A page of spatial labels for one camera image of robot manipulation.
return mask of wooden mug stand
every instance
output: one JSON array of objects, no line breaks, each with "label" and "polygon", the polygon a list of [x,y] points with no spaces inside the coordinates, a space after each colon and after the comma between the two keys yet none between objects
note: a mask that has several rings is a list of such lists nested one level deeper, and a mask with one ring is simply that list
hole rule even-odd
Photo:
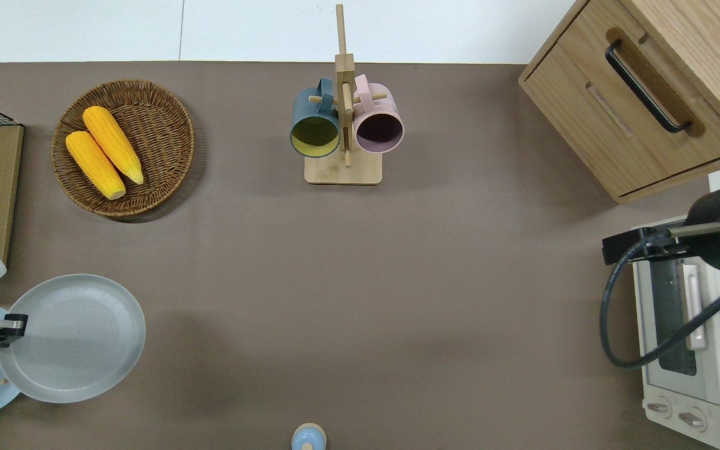
[{"label": "wooden mug stand", "polygon": [[[373,185],[383,181],[383,156],[363,151],[354,144],[352,116],[354,103],[360,99],[352,97],[357,86],[354,84],[354,55],[346,53],[346,31],[343,25],[343,5],[338,4],[337,45],[340,53],[335,55],[335,80],[337,85],[337,120],[340,125],[341,142],[338,150],[324,157],[305,157],[305,180],[311,184],[362,184]],[[312,96],[311,102],[321,98]]]}]

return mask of white plate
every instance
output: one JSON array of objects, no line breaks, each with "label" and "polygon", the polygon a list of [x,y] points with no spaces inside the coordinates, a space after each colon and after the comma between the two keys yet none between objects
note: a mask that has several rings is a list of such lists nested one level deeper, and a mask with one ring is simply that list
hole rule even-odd
[{"label": "white plate", "polygon": [[134,367],[146,338],[134,296],[94,274],[42,282],[9,312],[29,318],[24,337],[0,349],[0,365],[38,401],[71,403],[105,393]]}]

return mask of wicker basket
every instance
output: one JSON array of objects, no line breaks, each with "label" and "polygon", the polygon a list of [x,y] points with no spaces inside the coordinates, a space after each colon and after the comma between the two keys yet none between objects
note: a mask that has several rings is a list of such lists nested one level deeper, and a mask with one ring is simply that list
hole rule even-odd
[{"label": "wicker basket", "polygon": [[[83,111],[92,105],[111,111],[141,162],[145,182],[137,185],[122,176],[126,194],[120,199],[106,199],[66,149],[66,136],[85,130]],[[145,213],[168,199],[193,157],[194,126],[185,106],[171,92],[143,80],[117,80],[91,89],[62,115],[52,140],[52,167],[62,190],[85,210],[113,218]]]}]

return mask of corn cob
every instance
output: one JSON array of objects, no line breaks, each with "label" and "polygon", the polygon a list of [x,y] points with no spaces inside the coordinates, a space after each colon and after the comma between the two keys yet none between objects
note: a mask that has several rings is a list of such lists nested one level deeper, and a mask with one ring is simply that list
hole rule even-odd
[{"label": "corn cob", "polygon": [[94,137],[87,131],[74,131],[66,136],[66,148],[82,173],[109,200],[118,199],[126,193],[124,182],[118,176]]},{"label": "corn cob", "polygon": [[143,184],[141,162],[111,112],[102,106],[90,106],[82,120],[112,164],[136,184]]}]

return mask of table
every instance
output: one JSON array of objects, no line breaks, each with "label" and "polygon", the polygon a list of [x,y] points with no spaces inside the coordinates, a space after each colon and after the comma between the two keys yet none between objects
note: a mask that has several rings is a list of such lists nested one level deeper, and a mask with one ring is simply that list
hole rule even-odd
[{"label": "table", "polygon": [[[0,305],[100,274],[147,329],[102,396],[0,410],[0,448],[284,449],[308,421],[334,450],[703,448],[646,419],[597,319],[600,239],[684,214],[706,179],[617,206],[518,87],[523,66],[358,63],[405,139],[376,187],[309,185],[289,109],[331,69],[0,64],[0,111],[26,125]],[[196,126],[181,190],[137,222],[83,211],[51,168],[63,111],[125,78],[174,92]],[[612,333],[634,354],[622,278]]]}]

